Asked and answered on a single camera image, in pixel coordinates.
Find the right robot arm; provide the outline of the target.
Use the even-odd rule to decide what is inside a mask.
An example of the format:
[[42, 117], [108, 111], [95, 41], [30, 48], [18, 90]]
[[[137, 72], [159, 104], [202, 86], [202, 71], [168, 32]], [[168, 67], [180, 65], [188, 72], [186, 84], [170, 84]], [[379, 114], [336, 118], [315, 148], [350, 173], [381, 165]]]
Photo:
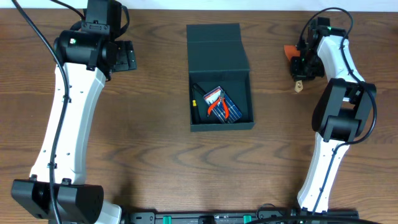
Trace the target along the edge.
[[304, 30], [307, 37], [284, 47], [296, 91], [316, 77], [326, 77], [328, 83], [313, 111], [315, 148], [297, 200], [306, 212], [326, 213], [341, 160], [359, 141], [376, 104], [377, 90], [357, 71], [347, 30], [332, 27], [327, 17], [311, 18]]

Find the orange scraper wooden handle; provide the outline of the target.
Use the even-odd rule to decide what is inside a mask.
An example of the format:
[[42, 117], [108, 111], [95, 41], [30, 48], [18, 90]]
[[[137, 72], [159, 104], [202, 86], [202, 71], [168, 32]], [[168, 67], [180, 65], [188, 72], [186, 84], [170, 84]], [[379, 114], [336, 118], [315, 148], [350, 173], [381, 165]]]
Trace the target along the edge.
[[[292, 59], [294, 57], [300, 58], [300, 51], [297, 50], [294, 45], [284, 45], [284, 52], [291, 65], [293, 65]], [[301, 80], [295, 81], [294, 90], [297, 93], [300, 93], [303, 90], [303, 83]]]

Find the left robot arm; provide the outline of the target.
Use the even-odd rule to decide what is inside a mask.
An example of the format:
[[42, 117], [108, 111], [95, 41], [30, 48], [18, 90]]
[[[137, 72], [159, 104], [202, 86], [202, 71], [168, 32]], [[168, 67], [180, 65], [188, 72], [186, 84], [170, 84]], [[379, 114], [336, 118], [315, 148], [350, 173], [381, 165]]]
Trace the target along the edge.
[[89, 0], [80, 20], [47, 48], [55, 60], [55, 92], [44, 141], [27, 179], [12, 183], [12, 198], [49, 223], [129, 223], [100, 185], [86, 183], [86, 150], [98, 98], [113, 73], [135, 70], [126, 6]]

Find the black yellow screwdriver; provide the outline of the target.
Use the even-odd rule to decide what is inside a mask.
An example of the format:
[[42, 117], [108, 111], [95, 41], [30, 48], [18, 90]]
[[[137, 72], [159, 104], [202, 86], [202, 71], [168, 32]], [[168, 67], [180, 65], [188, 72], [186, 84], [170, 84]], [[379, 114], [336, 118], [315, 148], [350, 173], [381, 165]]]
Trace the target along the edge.
[[199, 86], [199, 84], [197, 84], [197, 83], [193, 84], [193, 86], [192, 86], [193, 123], [200, 124], [201, 119], [200, 119], [197, 101], [195, 99], [195, 93], [198, 93], [201, 97], [203, 97], [206, 94], [206, 92]]

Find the blue drill bit case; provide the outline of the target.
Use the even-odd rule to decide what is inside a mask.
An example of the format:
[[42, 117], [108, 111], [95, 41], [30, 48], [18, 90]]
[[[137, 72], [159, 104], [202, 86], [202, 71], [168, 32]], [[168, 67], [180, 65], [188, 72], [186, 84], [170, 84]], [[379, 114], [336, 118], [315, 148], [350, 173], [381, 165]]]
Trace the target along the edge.
[[222, 124], [232, 124], [242, 117], [242, 112], [220, 86], [206, 93], [203, 99], [208, 105], [206, 115], [215, 115]]

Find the black gift box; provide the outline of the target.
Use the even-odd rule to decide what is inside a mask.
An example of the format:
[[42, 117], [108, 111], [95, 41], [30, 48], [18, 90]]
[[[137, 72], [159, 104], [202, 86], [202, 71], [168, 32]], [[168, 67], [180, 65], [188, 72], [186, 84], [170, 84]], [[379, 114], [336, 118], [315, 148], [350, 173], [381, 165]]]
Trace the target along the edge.
[[[190, 98], [190, 130], [227, 131], [252, 129], [250, 67], [241, 40], [239, 24], [197, 24], [187, 26], [188, 83]], [[208, 105], [195, 93], [200, 124], [193, 123], [192, 86], [194, 83], [206, 92], [220, 86], [242, 112], [232, 124], [222, 124], [215, 115], [207, 116]]]

